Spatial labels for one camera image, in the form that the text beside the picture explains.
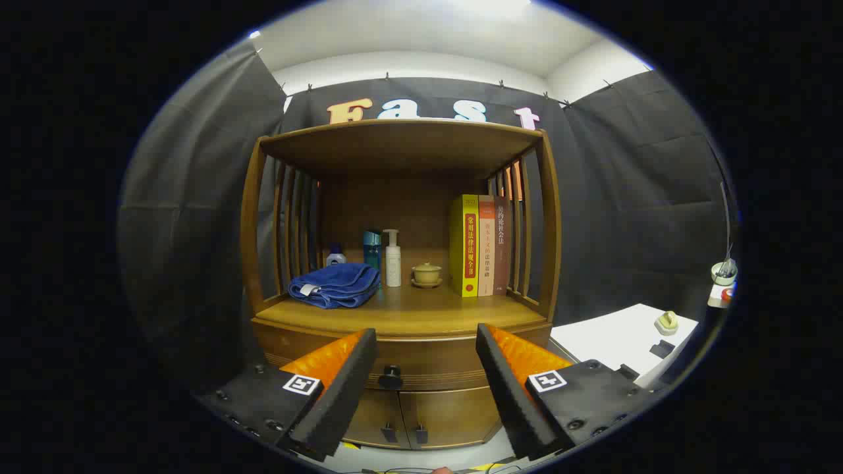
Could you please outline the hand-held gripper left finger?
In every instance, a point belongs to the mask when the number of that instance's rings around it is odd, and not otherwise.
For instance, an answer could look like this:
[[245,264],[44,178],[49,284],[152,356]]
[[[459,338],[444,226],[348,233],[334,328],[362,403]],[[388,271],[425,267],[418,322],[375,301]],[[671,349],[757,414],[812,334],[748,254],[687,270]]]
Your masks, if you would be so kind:
[[198,400],[262,444],[324,461],[345,437],[376,355],[376,331],[365,328],[282,368],[257,364]]

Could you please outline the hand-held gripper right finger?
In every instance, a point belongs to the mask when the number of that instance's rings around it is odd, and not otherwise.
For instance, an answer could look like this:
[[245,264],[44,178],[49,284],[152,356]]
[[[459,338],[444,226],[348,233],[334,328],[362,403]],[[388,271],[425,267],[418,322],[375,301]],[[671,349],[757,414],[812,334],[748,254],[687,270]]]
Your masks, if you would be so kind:
[[536,461],[587,443],[654,399],[599,360],[573,363],[485,323],[477,327],[476,352],[518,459]]

